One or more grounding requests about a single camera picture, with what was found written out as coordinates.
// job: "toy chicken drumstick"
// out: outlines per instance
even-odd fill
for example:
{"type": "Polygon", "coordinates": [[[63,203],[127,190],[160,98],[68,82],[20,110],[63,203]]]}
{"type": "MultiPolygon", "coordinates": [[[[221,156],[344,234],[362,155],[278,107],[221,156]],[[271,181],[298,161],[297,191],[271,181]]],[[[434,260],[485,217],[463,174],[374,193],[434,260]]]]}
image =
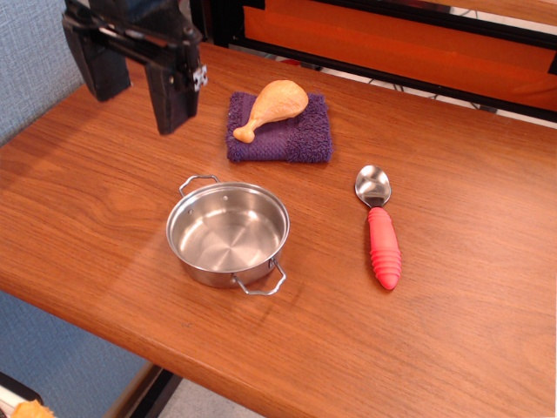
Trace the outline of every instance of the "toy chicken drumstick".
{"type": "Polygon", "coordinates": [[[255,99],[247,123],[236,128],[232,135],[237,140],[251,143],[255,130],[269,122],[277,122],[298,116],[307,107],[309,98],[299,85],[290,80],[269,83],[255,99]]]}

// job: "black metal frame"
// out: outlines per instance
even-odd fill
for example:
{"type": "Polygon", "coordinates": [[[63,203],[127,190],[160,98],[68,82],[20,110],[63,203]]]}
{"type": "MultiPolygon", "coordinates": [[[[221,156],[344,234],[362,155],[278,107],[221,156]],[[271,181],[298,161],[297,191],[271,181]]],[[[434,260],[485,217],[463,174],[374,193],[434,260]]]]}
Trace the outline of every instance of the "black metal frame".
{"type": "MultiPolygon", "coordinates": [[[[481,21],[469,17],[456,16],[436,10],[418,9],[415,7],[387,3],[375,0],[316,0],[383,16],[397,17],[423,24],[432,24],[448,29],[462,30],[486,37],[495,37],[520,44],[527,44],[540,48],[557,51],[557,37],[543,32],[527,30],[504,24],[481,21]]],[[[248,5],[259,9],[265,8],[264,0],[210,0],[212,37],[216,45],[229,47],[242,46],[255,51],[263,51],[281,57],[297,59],[317,66],[345,71],[367,78],[378,79],[387,83],[400,84],[417,90],[428,91],[432,94],[466,100],[478,105],[511,111],[534,118],[557,122],[557,111],[549,111],[537,107],[516,104],[505,100],[490,98],[479,94],[460,91],[439,84],[431,84],[420,80],[402,77],[396,74],[378,71],[354,64],[349,64],[327,57],[308,54],[301,51],[287,49],[281,46],[254,41],[245,37],[244,12],[242,6],[248,5]]],[[[552,65],[547,69],[549,74],[557,74],[557,53],[552,65]]]]}

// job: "purple washcloth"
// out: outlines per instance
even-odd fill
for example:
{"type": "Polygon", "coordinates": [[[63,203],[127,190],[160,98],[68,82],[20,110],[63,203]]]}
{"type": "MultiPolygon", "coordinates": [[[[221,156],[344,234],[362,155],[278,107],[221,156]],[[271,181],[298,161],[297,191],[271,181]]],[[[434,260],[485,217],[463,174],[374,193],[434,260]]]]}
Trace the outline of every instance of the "purple washcloth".
{"type": "Polygon", "coordinates": [[[230,98],[226,146],[230,161],[284,160],[291,163],[323,163],[332,156],[331,129],[325,97],[308,95],[309,103],[295,118],[270,122],[255,130],[250,144],[238,141],[232,133],[250,118],[256,96],[236,91],[230,98]]]}

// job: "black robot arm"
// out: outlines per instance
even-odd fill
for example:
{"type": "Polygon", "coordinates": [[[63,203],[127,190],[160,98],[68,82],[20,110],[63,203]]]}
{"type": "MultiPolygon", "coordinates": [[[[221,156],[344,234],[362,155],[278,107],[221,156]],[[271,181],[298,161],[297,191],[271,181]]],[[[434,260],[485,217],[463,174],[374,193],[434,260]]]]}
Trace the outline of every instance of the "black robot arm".
{"type": "Polygon", "coordinates": [[[99,101],[130,86],[125,59],[145,67],[161,134],[172,133],[198,109],[207,83],[199,60],[201,33],[178,0],[65,0],[64,34],[89,90],[99,101]]]}

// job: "ribbed rubber grip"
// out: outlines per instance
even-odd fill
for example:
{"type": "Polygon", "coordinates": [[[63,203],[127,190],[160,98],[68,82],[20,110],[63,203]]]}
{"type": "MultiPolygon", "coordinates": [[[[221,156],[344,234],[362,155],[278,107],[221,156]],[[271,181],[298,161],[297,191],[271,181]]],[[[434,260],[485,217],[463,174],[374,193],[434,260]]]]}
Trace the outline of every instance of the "ribbed rubber grip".
{"type": "Polygon", "coordinates": [[[402,259],[391,217],[382,207],[373,207],[367,215],[367,220],[375,277],[385,289],[393,289],[400,279],[402,259]]]}

